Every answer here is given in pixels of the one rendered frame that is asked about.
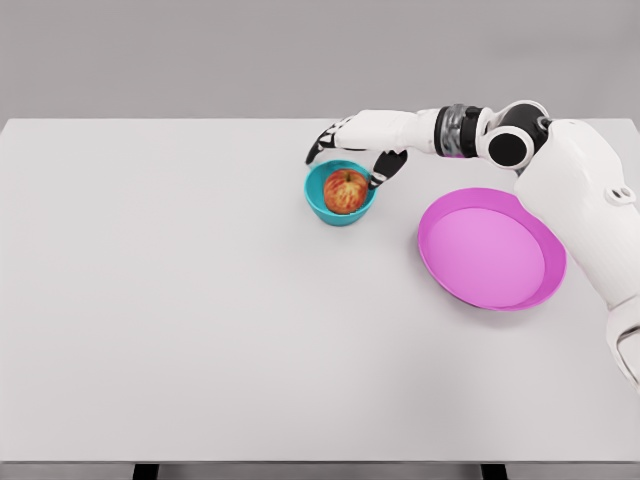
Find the blue bowl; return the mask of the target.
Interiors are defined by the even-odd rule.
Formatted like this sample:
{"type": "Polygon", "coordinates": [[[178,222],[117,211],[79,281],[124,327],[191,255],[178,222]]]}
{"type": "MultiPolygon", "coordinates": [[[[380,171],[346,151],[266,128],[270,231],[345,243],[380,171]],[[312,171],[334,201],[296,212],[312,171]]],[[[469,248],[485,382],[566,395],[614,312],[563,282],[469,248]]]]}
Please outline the blue bowl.
{"type": "Polygon", "coordinates": [[[352,169],[369,180],[369,172],[362,166],[347,160],[329,160],[312,166],[304,182],[304,194],[313,212],[326,224],[343,227],[351,225],[363,217],[376,198],[376,191],[365,186],[366,197],[359,209],[348,214],[338,214],[329,210],[324,200],[324,184],[335,171],[352,169]]]}

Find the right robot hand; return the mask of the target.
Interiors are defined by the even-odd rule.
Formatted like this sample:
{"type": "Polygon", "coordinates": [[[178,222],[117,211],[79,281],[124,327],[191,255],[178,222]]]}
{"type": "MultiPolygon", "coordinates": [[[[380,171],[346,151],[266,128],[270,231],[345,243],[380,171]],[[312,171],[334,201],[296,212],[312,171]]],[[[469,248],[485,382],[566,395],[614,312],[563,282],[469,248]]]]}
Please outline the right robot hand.
{"type": "Polygon", "coordinates": [[[411,112],[360,111],[324,130],[311,146],[305,164],[311,166],[322,152],[328,150],[378,152],[368,180],[368,189],[376,190],[407,162],[410,145],[404,134],[417,119],[418,116],[411,112]]]}

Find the red yellow apple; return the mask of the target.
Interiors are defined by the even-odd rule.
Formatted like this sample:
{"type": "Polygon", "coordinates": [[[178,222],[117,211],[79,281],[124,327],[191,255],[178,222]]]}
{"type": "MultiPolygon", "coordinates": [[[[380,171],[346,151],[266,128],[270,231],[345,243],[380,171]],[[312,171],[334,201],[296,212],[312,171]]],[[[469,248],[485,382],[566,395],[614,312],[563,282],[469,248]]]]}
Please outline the red yellow apple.
{"type": "Polygon", "coordinates": [[[347,215],[357,211],[365,202],[368,180],[353,169],[339,169],[331,173],[323,186],[326,207],[333,213],[347,215]]]}

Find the pink plate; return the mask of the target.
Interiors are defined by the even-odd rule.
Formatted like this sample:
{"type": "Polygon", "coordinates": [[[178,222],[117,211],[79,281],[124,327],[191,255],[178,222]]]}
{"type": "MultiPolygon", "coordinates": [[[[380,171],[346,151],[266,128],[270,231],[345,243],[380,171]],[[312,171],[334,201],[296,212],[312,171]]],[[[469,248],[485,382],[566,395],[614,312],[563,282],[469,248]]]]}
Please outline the pink plate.
{"type": "Polygon", "coordinates": [[[515,195],[490,188],[455,190],[431,203],[419,222],[417,246],[444,290],[486,310],[540,305],[567,270],[556,236],[515,195]]]}

